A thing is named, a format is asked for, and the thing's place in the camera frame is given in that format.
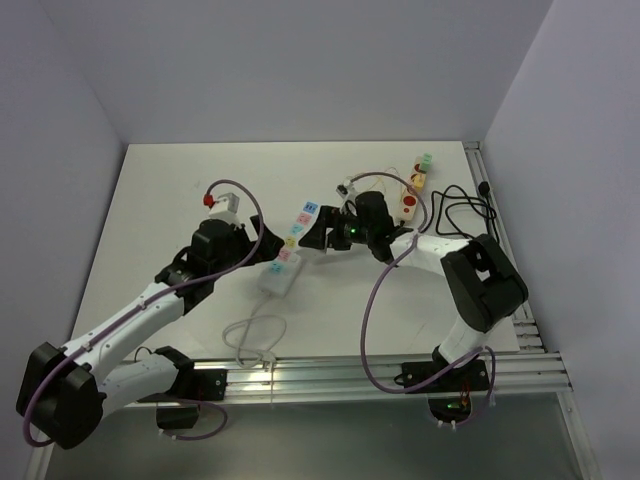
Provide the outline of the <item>white multicolour power strip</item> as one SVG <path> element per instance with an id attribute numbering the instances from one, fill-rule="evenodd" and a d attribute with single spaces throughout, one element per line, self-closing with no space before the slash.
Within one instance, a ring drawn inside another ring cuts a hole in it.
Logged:
<path id="1" fill-rule="evenodd" d="M 302 247 L 299 241 L 311 230 L 318 219 L 319 210 L 317 203 L 307 201 L 304 204 L 284 237 L 284 246 L 258 277 L 257 286 L 261 292 L 278 298 L 287 295 L 305 264 L 305 258 L 300 255 Z"/>

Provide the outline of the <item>beige red power strip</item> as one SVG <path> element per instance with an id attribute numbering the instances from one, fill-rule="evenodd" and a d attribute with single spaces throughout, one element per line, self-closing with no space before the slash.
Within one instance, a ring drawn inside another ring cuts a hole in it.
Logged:
<path id="1" fill-rule="evenodd" d="M 421 193 L 416 192 L 411 185 L 411 176 L 419 171 L 419 163 L 421 157 L 417 157 L 414 161 L 414 165 L 412 167 L 411 173 L 409 175 L 408 184 L 410 188 L 404 187 L 402 193 L 400 195 L 400 200 L 398 203 L 398 208 L 396 211 L 396 219 L 401 223 L 410 222 L 418 209 L 419 200 L 421 199 Z"/>

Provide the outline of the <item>yellow usb charger plug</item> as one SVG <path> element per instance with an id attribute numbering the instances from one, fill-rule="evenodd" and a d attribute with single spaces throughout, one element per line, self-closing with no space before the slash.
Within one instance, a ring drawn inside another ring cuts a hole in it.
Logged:
<path id="1" fill-rule="evenodd" d="M 424 189 L 424 185 L 426 182 L 426 174 L 423 172 L 416 172 L 411 176 L 411 185 L 413 189 L 421 193 Z"/>

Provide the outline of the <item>green usb charger plug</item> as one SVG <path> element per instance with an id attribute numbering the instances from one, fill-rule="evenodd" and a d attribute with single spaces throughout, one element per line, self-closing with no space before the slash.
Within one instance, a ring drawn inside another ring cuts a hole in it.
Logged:
<path id="1" fill-rule="evenodd" d="M 425 153 L 419 163 L 419 171 L 422 173 L 426 173 L 431 167 L 433 161 L 433 157 L 429 153 Z"/>

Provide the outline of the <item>white cube socket adapter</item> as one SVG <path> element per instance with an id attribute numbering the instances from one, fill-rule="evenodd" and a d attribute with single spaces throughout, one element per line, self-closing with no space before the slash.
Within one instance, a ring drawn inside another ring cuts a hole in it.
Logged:
<path id="1" fill-rule="evenodd" d="M 327 252 L 325 250 L 301 248 L 298 251 L 298 255 L 312 265 L 321 265 L 327 259 Z"/>

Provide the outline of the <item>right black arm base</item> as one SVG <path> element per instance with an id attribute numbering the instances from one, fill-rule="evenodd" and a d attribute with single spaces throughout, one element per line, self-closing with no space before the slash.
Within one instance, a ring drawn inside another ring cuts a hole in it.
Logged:
<path id="1" fill-rule="evenodd" d="M 452 367 L 412 394 L 427 396 L 428 415 L 438 427 L 456 430 L 495 404 L 496 358 L 490 350 L 490 366 L 476 354 Z M 402 389 L 414 387 L 445 369 L 448 364 L 435 349 L 429 361 L 404 362 L 393 379 Z"/>

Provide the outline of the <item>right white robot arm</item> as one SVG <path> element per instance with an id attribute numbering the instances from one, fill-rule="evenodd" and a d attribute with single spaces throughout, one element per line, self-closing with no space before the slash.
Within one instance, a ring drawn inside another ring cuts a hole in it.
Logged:
<path id="1" fill-rule="evenodd" d="M 442 276 L 449 287 L 457 318 L 434 349 L 433 378 L 452 390 L 468 374 L 466 364 L 485 347 L 489 334 L 529 297 L 528 288 L 498 242 L 489 234 L 471 239 L 428 235 L 394 222 L 382 193 L 356 196 L 355 211 L 309 202 L 309 218 L 298 246 L 325 252 L 367 246 L 385 265 L 367 301 L 360 334 L 360 353 L 366 356 L 369 316 L 382 281 L 394 267 L 411 267 Z"/>

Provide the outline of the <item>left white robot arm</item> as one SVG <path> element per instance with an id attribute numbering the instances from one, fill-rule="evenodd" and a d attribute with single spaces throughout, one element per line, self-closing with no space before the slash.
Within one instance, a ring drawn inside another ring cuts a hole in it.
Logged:
<path id="1" fill-rule="evenodd" d="M 120 313 L 89 333 L 55 347 L 45 342 L 29 356 L 16 410 L 26 442 L 71 449 L 86 440 L 114 411 L 161 395 L 188 403 L 195 386 L 194 362 L 172 347 L 156 349 L 143 361 L 124 365 L 127 355 L 165 326 L 186 316 L 212 294 L 215 282 L 234 270 L 274 260 L 284 245 L 261 216 L 244 225 L 203 221 L 146 289 Z"/>

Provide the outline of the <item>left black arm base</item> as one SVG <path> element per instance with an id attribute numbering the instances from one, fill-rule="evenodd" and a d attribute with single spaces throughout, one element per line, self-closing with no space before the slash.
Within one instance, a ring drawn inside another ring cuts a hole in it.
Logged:
<path id="1" fill-rule="evenodd" d="M 156 393 L 138 400 L 156 406 L 156 424 L 169 431 L 191 430 L 213 405 L 225 397 L 226 369 L 195 369 L 168 392 Z"/>

